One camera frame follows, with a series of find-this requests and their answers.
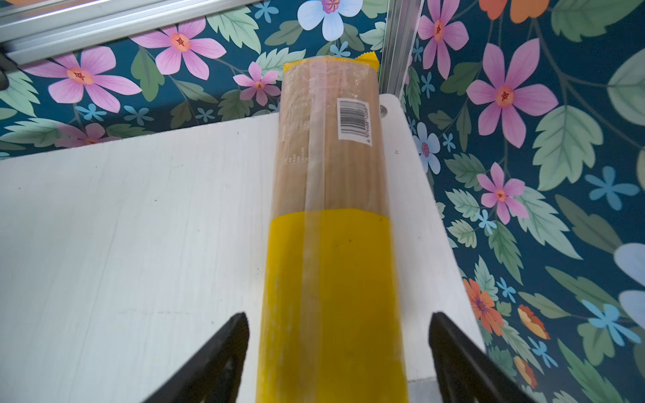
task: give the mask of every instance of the transparent plastic film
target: transparent plastic film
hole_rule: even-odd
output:
[[[285,66],[257,402],[408,401],[374,60]]]

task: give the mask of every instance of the floral wallpaper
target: floral wallpaper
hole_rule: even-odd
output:
[[[387,9],[265,0],[26,66],[0,92],[0,159],[277,112],[284,63],[380,57]]]
[[[642,402],[643,0],[426,0],[402,105],[488,356]]]

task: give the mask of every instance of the pink flower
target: pink flower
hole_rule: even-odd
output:
[[[116,67],[112,49],[107,46],[96,46],[81,52],[79,66],[74,54],[54,57],[57,63],[42,61],[23,68],[29,74],[39,77],[58,78],[65,80],[51,84],[49,95],[59,104],[74,104],[83,99],[83,88],[87,91],[93,103],[110,112],[121,109],[119,100],[104,88],[123,95],[134,95],[141,92],[138,85],[118,75],[98,75]]]
[[[424,40],[432,37],[423,50],[423,68],[427,70],[432,67],[436,54],[437,67],[444,79],[450,74],[450,54],[446,43],[454,50],[459,50],[468,42],[468,31],[464,23],[457,21],[448,24],[458,7],[459,0],[444,0],[443,9],[439,13],[439,0],[428,0],[432,20],[425,15],[419,20],[419,37]]]
[[[163,32],[154,30],[147,34],[131,36],[130,39],[144,48],[168,48],[155,58],[157,68],[162,74],[178,72],[183,57],[192,75],[207,80],[210,74],[208,65],[195,53],[209,59],[218,59],[226,53],[226,49],[212,38],[193,39],[204,28],[206,19],[202,17],[179,24],[179,31],[173,24],[162,28]]]
[[[54,145],[57,147],[72,148],[120,140],[118,137],[103,137],[105,129],[98,123],[90,123],[85,126],[85,133],[69,124],[60,124],[58,130],[69,138],[56,140]]]
[[[278,72],[271,70],[267,72],[264,77],[262,76],[262,68],[256,62],[251,62],[251,65],[248,67],[248,73],[251,75],[251,78],[245,76],[244,74],[238,74],[233,76],[233,80],[241,86],[251,87],[243,90],[240,93],[240,99],[243,101],[248,101],[253,98],[255,94],[257,97],[257,103],[264,106],[268,99],[266,94],[277,97],[280,95],[280,88],[276,87],[275,80],[278,78]]]
[[[509,179],[504,184],[504,171],[502,171],[502,167],[497,162],[490,168],[490,175],[493,178],[493,182],[483,173],[477,176],[479,184],[484,189],[492,192],[482,195],[482,204],[488,208],[497,205],[497,216],[504,224],[508,224],[511,220],[511,216],[508,213],[509,209],[514,215],[527,219],[528,211],[526,211],[526,207],[513,199],[514,196],[521,196],[524,193],[524,182],[519,179]]]
[[[531,116],[541,116],[558,105],[558,100],[542,84],[518,88],[533,74],[540,61],[540,41],[532,39],[520,46],[504,76],[504,54],[494,44],[484,51],[484,71],[491,84],[481,80],[469,85],[466,92],[476,105],[491,103],[479,116],[479,135],[489,135],[497,128],[502,114],[502,129],[509,143],[520,148],[526,138],[526,125],[515,107]]]

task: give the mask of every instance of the green leaf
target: green leaf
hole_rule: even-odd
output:
[[[525,361],[530,362],[536,367],[541,373],[544,373],[542,366],[537,362],[537,359],[531,352],[528,344],[520,337],[520,333],[513,327],[508,324],[506,319],[503,319],[504,326],[502,327],[502,338],[509,346],[513,349],[514,352],[518,353]]]
[[[410,83],[405,89],[405,94],[408,98],[408,104],[412,107],[414,116],[419,118],[419,107],[421,105],[421,87],[419,86],[419,74],[414,70],[413,67],[409,67],[408,76],[410,77]]]
[[[513,367],[513,357],[510,351],[500,350],[499,347],[494,346],[488,349],[488,358],[499,368],[507,377],[514,379],[517,371]]]
[[[450,224],[452,226],[448,227],[447,230],[450,232],[460,244],[464,244],[467,248],[477,247],[477,236],[475,230],[464,220],[453,221]]]
[[[561,390],[560,393],[553,392],[555,399],[552,403],[578,403],[569,393]]]
[[[105,131],[108,133],[109,136],[120,137],[122,139],[154,133],[154,132],[151,132],[150,130],[144,129],[143,127],[132,126],[131,124],[128,124],[128,123],[113,124],[111,126],[106,127]]]
[[[9,119],[11,116],[17,114],[18,111],[9,108],[0,108],[0,120]]]
[[[442,202],[437,202],[437,210],[439,210],[439,217],[443,220],[446,216],[443,214],[443,211],[446,209],[446,205]]]
[[[316,56],[327,56],[327,55],[333,55],[332,51],[330,48],[332,47],[333,44],[335,44],[336,41],[329,41],[327,42],[322,48],[318,49],[318,52],[316,52]]]
[[[479,326],[479,333],[482,334],[482,339],[484,339],[484,344],[487,346],[493,344],[493,335],[488,330],[484,329],[481,320],[477,321],[477,325]]]
[[[585,360],[584,363],[564,343],[558,339],[558,345],[569,364],[569,372],[582,387],[582,392],[593,403],[625,403],[620,393],[613,387],[607,378]]]
[[[289,52],[289,48],[284,48],[280,52],[278,49],[273,49],[269,54],[263,52],[260,56],[257,57],[255,61],[261,68],[262,73],[275,71],[278,72],[278,81],[282,81],[285,63],[290,63],[296,60],[301,60],[304,57],[304,50],[298,50],[296,52]]]
[[[464,95],[481,68],[480,62],[458,63],[452,75],[441,84],[441,92],[457,92],[457,95]]]
[[[556,35],[573,42],[581,36],[602,35],[605,27],[617,23],[643,0],[560,0],[551,12],[551,26]]]
[[[0,137],[0,141],[19,144],[33,144],[36,147],[49,147],[60,138],[67,138],[58,127],[67,126],[65,123],[42,119],[30,118],[29,121],[15,122],[17,126],[7,126],[9,133]]]
[[[139,80],[141,93],[148,102],[152,102],[157,97],[159,86],[166,82],[166,77],[159,72],[154,59],[143,46],[139,46],[139,51],[132,61],[130,73],[132,77]]]
[[[374,29],[365,32],[364,34],[359,34],[361,40],[366,44],[370,44],[372,47],[370,50],[380,50],[383,51],[383,42],[385,41],[385,23],[379,21],[374,23]]]
[[[607,87],[616,112],[629,122],[641,126],[645,126],[645,103],[642,101],[645,98],[644,65],[645,49],[627,59],[613,74]]]
[[[24,149],[25,147],[19,146],[18,144],[5,143],[4,141],[0,141],[0,150],[2,151],[22,151]]]
[[[496,220],[495,224],[497,224],[497,228],[493,228],[492,234],[484,231],[488,237],[488,246],[495,252],[497,261],[506,267],[508,273],[513,276],[515,281],[523,285],[520,269],[523,269],[524,266],[520,260],[522,255],[520,254],[520,250],[517,249],[517,241],[511,231],[501,221]]]
[[[473,126],[470,122],[470,113],[468,112],[468,106],[464,103],[464,107],[461,109],[461,113],[457,117],[457,132],[459,133],[459,145],[461,146],[461,151],[466,152],[466,147],[468,146],[468,135],[473,131]]]
[[[190,112],[190,104],[188,101],[184,101],[181,104],[175,106],[170,110],[170,115],[172,120],[170,121],[170,128],[176,129],[180,127],[185,122],[188,122],[192,118],[192,113]]]
[[[537,125],[542,132],[533,142],[539,148],[533,165],[540,167],[539,190],[551,190],[565,178],[575,183],[582,175],[582,164],[596,162],[594,145],[602,144],[602,130],[585,112],[573,106],[560,106],[547,113]]]
[[[388,12],[388,0],[363,0],[361,10],[368,18],[376,18]]]
[[[511,316],[511,303],[510,302],[501,302],[497,301],[495,304],[495,309],[500,313],[502,316]]]
[[[630,329],[636,333],[641,340],[645,340],[645,329],[640,326]],[[640,375],[645,378],[645,343],[634,343],[634,361],[639,369]]]
[[[555,202],[562,214],[573,224],[573,233],[580,240],[612,254],[622,245],[616,231],[601,216],[587,215],[583,209],[564,196],[555,195]]]
[[[453,189],[452,192],[446,192],[446,196],[455,205],[455,210],[459,211],[464,218],[470,219],[473,222],[477,221],[477,215],[480,209],[479,203],[473,195],[464,190]]]
[[[515,198],[528,210],[527,219],[517,219],[520,226],[524,232],[528,230],[540,245],[547,242],[563,254],[582,260],[582,257],[573,249],[573,245],[563,234],[563,232],[569,231],[569,228],[555,216],[558,214],[556,209],[544,202],[543,199],[542,193],[528,186],[525,187],[521,196]]]
[[[222,101],[219,103],[217,111],[217,114],[222,117],[222,122],[241,119],[251,114],[253,101],[242,101],[240,92],[240,90],[230,90],[222,95]]]
[[[487,292],[493,301],[498,300],[497,287],[495,287],[495,277],[488,271],[488,266],[482,257],[479,257],[479,262],[475,263],[475,281],[479,284],[482,292]]]
[[[354,25],[343,24],[345,26],[345,31],[342,32],[342,35],[339,39],[339,42],[343,44],[347,41],[350,48],[362,52],[365,50],[365,45],[362,40],[359,38],[359,30]]]
[[[228,42],[233,41],[238,48],[245,44],[260,54],[260,38],[255,32],[258,26],[253,17],[247,15],[250,12],[251,10],[247,6],[242,6],[235,10],[207,15],[206,20],[213,31],[221,31],[222,36]]]
[[[201,85],[189,83],[187,81],[174,80],[179,90],[184,93],[185,96],[192,99],[193,101],[204,101],[210,104],[216,104],[217,99],[214,96],[209,95],[204,92],[204,88]]]
[[[629,318],[627,313],[623,310],[622,306],[616,301],[611,295],[609,295],[602,288],[598,287],[596,283],[584,277],[578,277],[574,279],[567,273],[560,271],[558,269],[547,266],[546,271],[563,287],[571,291],[575,298],[582,302],[584,300],[589,301],[596,308],[604,312],[605,304],[614,305],[619,309],[620,315],[624,318]]]
[[[454,120],[450,116],[448,116],[446,112],[442,110],[438,110],[437,113],[429,113],[428,119],[430,119],[432,123],[436,124],[440,130],[444,130],[445,128],[447,128]]]
[[[564,309],[560,308],[553,301],[551,301],[549,298],[545,297],[542,294],[536,293],[535,295],[531,295],[529,293],[525,293],[521,291],[518,292],[517,294],[520,297],[522,297],[526,302],[528,302],[531,306],[539,309],[540,313],[542,313],[545,317],[548,317],[549,319],[558,319],[558,318],[571,316],[571,313],[568,313]]]
[[[522,385],[521,389],[535,403],[547,403],[544,393],[532,390],[529,385]]]
[[[578,325],[578,334],[582,336],[582,348],[591,365],[598,366],[606,355],[613,358],[616,351],[607,327],[599,329],[590,323]]]
[[[285,21],[280,24],[278,32],[274,32],[266,38],[264,44],[266,46],[279,46],[281,44],[291,46],[298,40],[302,32],[303,28],[298,20]]]
[[[477,180],[477,175],[486,173],[486,169],[482,163],[472,154],[460,155],[453,154],[454,159],[446,159],[444,162],[449,170],[455,174],[455,179],[465,184],[466,189],[473,188],[476,192],[482,190],[482,186]]]
[[[640,187],[645,189],[645,150],[641,150],[639,158],[636,161],[636,177],[639,180]]]
[[[34,95],[38,91],[30,84],[31,78],[20,70],[7,73],[6,76],[9,79],[9,88],[0,91],[0,99],[18,112],[35,117],[32,103],[39,104],[40,101]]]

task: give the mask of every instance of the yellow label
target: yellow label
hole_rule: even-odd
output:
[[[256,401],[407,403],[386,217],[341,209],[272,221]]]

